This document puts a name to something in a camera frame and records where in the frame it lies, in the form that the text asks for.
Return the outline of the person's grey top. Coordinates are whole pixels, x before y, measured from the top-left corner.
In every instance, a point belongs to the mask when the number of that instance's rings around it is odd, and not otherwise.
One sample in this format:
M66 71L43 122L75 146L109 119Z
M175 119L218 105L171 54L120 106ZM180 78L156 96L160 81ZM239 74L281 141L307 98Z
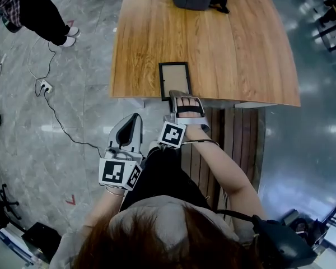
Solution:
M209 221L216 225L229 239L238 241L238 236L213 211L194 206L191 203L170 196L157 196L146 198L129 206L126 210L116 214L109 220L109 229L123 223L124 229L133 228L134 214L142 214L144 217L155 217L155 230L158 237L169 249L177 245L187 234L185 227L183 207L197 210ZM73 259L78 256L83 245L83 235L77 231L63 235L59 247L50 262L49 269L71 269Z

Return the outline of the person's black trousers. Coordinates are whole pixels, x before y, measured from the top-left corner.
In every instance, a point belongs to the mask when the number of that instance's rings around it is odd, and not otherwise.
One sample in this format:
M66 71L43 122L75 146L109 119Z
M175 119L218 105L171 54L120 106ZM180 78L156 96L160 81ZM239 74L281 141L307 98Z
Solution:
M162 148L153 142L141 165L142 172L135 187L128 192L120 211L146 198L169 196L192 205L211 209L199 187L181 168L176 150Z

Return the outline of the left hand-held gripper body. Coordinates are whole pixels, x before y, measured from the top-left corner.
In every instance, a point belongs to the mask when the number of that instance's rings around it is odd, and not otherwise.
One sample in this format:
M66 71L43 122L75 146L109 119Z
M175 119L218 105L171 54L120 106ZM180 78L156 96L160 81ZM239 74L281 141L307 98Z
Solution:
M132 191L142 172L142 160L141 153L107 148L99 162L99 185Z

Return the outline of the person's right hand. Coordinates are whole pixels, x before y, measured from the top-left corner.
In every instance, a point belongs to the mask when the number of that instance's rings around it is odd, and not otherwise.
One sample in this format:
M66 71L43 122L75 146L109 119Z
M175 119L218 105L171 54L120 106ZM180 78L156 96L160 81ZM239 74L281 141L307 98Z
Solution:
M177 107L182 106L199 106L199 103L194 97L180 97L176 99Z

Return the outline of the black shoulder pouch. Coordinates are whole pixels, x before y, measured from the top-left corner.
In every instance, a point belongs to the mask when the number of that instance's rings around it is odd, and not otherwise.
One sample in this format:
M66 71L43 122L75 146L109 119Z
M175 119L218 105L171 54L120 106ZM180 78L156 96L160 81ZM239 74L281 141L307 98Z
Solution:
M291 228L273 220L252 217L264 269L297 269L312 264L316 252Z

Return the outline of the person's right forearm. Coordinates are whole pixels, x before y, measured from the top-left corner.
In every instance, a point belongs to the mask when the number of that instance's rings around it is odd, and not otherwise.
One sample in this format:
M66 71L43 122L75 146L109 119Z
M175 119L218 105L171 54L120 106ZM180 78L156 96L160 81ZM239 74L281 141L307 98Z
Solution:
M266 219L263 206L257 192L243 170L212 142L201 126L189 125L185 132L190 141L203 140L194 146L208 164L220 186L227 193L230 208L249 216L257 215Z

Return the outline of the black picture frame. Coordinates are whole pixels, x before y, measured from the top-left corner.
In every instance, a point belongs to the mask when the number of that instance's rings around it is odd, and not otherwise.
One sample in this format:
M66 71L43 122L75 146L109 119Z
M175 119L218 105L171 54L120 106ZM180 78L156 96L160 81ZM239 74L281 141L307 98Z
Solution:
M161 100L170 100L170 91L192 94L187 62L163 62L158 64Z

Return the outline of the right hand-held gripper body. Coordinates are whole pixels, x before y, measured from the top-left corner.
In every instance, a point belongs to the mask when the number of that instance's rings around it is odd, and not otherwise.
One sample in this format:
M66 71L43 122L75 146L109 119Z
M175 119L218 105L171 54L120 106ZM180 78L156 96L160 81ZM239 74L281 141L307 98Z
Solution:
M164 123L157 144L162 147L177 150L182 145L191 143L212 143L209 139L190 140L183 142L187 126L200 126L201 130L208 132L210 126L202 103L198 98L199 106L172 105L170 98L170 114L164 116Z

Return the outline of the wooden high table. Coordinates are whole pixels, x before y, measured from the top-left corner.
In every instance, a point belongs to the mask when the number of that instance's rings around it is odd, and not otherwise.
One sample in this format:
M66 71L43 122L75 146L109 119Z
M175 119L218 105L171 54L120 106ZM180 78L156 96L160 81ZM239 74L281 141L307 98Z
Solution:
M329 52L336 51L336 2L318 19L319 36Z

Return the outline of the wooden slatted bench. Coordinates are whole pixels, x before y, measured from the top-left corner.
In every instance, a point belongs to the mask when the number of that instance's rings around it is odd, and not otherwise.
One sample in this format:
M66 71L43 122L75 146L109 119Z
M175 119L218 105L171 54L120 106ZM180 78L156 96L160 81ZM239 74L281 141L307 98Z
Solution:
M243 170L255 190L259 189L265 138L265 111L241 108L206 108L210 138ZM227 196L193 145L180 150L183 171L198 186L209 206L227 209Z

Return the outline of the white power strip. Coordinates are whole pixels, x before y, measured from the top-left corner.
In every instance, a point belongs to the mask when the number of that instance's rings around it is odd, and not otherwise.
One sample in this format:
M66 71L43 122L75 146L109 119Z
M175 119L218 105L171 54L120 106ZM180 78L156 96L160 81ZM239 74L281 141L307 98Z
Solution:
M43 92L48 92L50 93L53 90L53 87L50 83L48 83L46 80L40 80L40 89L39 89L39 93Z

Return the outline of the black box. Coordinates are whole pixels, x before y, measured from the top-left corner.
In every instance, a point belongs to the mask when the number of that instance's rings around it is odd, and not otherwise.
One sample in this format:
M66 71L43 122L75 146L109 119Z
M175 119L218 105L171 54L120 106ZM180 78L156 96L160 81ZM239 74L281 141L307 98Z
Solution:
M49 264L59 247L62 237L55 229L36 222L24 232L21 238L35 257Z

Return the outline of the person's left forearm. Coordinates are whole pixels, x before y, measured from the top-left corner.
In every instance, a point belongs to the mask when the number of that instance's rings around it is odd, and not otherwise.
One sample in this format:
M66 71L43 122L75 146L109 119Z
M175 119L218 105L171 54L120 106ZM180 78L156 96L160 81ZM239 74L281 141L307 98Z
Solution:
M82 231L88 234L102 217L116 215L119 212L123 198L113 196L104 189L101 198L86 216Z

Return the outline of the wooden table top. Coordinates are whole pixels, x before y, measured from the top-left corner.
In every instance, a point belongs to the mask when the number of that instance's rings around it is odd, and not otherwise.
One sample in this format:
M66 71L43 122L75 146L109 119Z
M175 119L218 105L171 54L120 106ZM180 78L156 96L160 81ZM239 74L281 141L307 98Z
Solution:
M110 76L113 98L157 98L158 65L188 64L206 99L300 105L297 72L272 0L228 0L229 13L172 0L123 0Z

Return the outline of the thin wrist bangle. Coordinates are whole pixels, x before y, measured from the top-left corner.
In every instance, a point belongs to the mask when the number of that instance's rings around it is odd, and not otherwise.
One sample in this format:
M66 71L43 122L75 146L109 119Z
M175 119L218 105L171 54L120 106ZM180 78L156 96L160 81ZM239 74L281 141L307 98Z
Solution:
M117 189L117 188L112 188L112 187L105 187L105 190L113 195L113 196L117 196L117 197L121 197L123 198L125 196L126 190L123 189Z

